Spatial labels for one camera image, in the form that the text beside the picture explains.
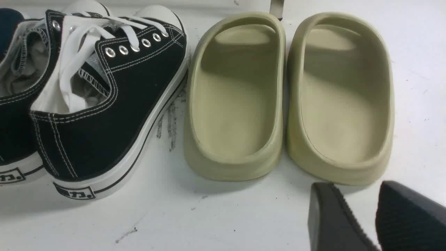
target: printed logo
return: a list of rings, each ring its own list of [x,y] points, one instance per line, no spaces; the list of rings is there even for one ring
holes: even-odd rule
[[[58,193],[73,200],[92,200],[96,198],[91,187],[84,188],[65,188],[53,183]]]
[[[9,171],[0,172],[0,184],[16,183],[24,181],[25,179],[26,177],[18,167]]]

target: white surface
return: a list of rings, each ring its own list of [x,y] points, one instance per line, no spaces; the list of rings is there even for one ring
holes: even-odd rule
[[[232,13],[269,10],[268,0],[167,3],[183,18],[193,47],[211,25]],[[34,17],[44,9],[17,8]],[[117,15],[138,9],[110,8]],[[446,205],[446,2],[286,0],[282,22],[288,45],[304,18],[323,11],[357,15],[374,25],[387,43],[396,123],[391,160],[381,180],[399,181]],[[71,201],[57,194],[49,177],[1,187],[0,249],[310,250],[310,185],[317,179],[296,167],[286,153],[271,174],[257,180],[227,183],[199,177],[183,158],[182,99],[164,116],[161,139],[152,137],[133,178],[112,196],[91,204]],[[168,128],[169,120],[176,122],[176,130]],[[375,242],[380,181],[366,188],[340,186]]]

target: white shoelace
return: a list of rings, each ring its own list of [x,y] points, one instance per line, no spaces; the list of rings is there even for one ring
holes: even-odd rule
[[[124,31],[130,42],[130,46],[135,51],[139,51],[140,41],[138,40],[136,32],[133,30],[132,26],[138,29],[145,29],[147,28],[147,26],[119,17],[106,18],[115,21],[115,24],[118,24],[119,28]],[[129,16],[127,18],[148,25],[153,25],[163,34],[167,34],[164,26],[162,26],[158,22],[134,16]],[[104,37],[105,39],[115,38],[115,36],[98,25],[84,25],[75,27],[75,29],[72,30],[72,33],[68,36],[64,49],[59,55],[59,85],[62,92],[62,97],[70,113],[74,113],[87,108],[87,97],[80,97],[73,93],[71,87],[71,79],[85,63],[86,59],[90,57],[91,54],[94,52],[95,43],[96,41],[100,40],[101,37]]]
[[[86,16],[86,17],[91,17],[91,15],[88,14],[87,12],[85,12],[85,11],[75,12],[75,13],[67,13],[67,15],[73,15],[73,14],[76,14],[76,13],[82,14],[82,15],[84,15],[84,16]],[[39,26],[41,26],[41,25],[44,25],[44,24],[46,24],[46,20],[45,20],[45,18],[43,18],[42,20],[40,20],[39,22],[37,22],[37,23],[33,26],[33,28],[37,28],[37,27],[39,27]]]

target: black canvas sneaker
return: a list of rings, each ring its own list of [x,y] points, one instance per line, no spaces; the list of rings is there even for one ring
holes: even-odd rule
[[[135,171],[144,144],[187,77],[190,50],[163,6],[131,17],[66,16],[56,68],[31,106],[39,153],[57,191],[105,197]]]
[[[64,12],[101,17],[109,10],[98,2],[82,0]],[[42,19],[21,21],[0,64],[0,185],[22,184],[46,173],[36,152],[28,114],[53,73],[64,16],[61,12],[47,11]]]

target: shoe lining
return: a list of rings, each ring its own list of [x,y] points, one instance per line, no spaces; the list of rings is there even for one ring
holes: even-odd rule
[[[269,140],[277,101],[279,39],[266,25],[227,29],[205,49],[196,78],[194,129],[203,148],[241,158]]]
[[[6,64],[9,69],[0,79],[0,97],[7,97],[25,92],[36,84],[45,72],[48,64],[49,53],[45,44],[37,34],[30,34],[27,39],[28,51],[22,73],[18,74],[13,68],[17,68],[20,61],[21,50],[17,50],[16,60]]]

